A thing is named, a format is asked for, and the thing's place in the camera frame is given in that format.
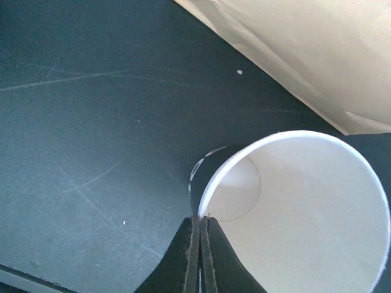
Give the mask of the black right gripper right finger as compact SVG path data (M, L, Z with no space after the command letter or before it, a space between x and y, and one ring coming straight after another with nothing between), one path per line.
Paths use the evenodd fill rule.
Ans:
M266 291L243 266L214 217L200 220L200 271L202 292Z

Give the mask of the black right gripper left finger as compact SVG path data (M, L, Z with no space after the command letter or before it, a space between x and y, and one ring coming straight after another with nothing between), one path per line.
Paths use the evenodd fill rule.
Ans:
M187 217L183 219L159 264L136 292L197 292L199 251L199 219Z

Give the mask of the orange kraft paper bag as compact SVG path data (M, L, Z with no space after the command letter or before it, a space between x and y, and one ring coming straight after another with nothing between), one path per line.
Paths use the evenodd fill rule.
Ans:
M389 1L181 1L346 135L390 132Z

